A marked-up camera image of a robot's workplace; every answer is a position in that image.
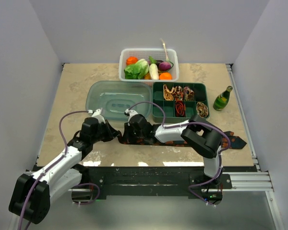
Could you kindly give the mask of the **dark floral orange tie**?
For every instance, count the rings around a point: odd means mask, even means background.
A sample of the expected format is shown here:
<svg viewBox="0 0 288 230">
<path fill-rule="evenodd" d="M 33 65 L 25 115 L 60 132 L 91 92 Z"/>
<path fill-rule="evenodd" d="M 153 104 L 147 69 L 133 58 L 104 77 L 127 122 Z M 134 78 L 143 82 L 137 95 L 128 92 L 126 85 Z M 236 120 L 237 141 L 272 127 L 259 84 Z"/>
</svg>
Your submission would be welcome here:
<svg viewBox="0 0 288 230">
<path fill-rule="evenodd" d="M 247 142 L 244 141 L 239 136 L 235 136 L 234 132 L 227 131 L 224 133 L 228 138 L 229 141 L 226 138 L 222 138 L 221 141 L 221 147 L 225 148 L 230 145 L 230 149 L 236 149 L 240 150 L 243 149 Z M 171 147 L 189 147 L 186 141 L 184 140 L 176 140 L 176 141 L 168 141 L 165 143 L 161 143 L 156 138 L 140 138 L 137 137 L 134 133 L 127 133 L 118 136 L 118 140 L 120 144 L 126 144 L 126 145 L 148 145 L 148 146 L 171 146 Z"/>
</svg>

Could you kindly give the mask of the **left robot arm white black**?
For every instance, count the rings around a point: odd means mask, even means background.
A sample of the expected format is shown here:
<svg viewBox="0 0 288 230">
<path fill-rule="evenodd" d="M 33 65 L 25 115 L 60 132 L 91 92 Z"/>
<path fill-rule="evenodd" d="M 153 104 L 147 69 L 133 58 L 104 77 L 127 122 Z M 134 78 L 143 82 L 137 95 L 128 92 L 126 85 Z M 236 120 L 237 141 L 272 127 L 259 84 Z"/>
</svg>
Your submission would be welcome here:
<svg viewBox="0 0 288 230">
<path fill-rule="evenodd" d="M 74 186 L 85 188 L 90 176 L 74 168 L 93 149 L 97 142 L 112 141 L 120 136 L 107 120 L 89 117 L 55 159 L 31 175 L 18 177 L 8 210 L 34 224 L 40 223 L 50 210 L 51 203 Z"/>
</svg>

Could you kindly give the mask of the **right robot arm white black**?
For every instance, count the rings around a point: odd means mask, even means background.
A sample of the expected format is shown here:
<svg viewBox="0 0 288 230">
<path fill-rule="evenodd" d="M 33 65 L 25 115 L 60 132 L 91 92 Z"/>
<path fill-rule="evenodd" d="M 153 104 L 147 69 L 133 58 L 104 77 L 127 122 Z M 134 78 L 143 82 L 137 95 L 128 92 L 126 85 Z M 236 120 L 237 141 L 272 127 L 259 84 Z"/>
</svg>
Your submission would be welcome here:
<svg viewBox="0 0 288 230">
<path fill-rule="evenodd" d="M 221 142 L 224 133 L 198 115 L 171 125 L 151 124 L 142 115 L 134 115 L 124 124 L 121 144 L 182 145 L 191 147 L 204 160 L 204 183 L 216 188 L 221 183 Z"/>
</svg>

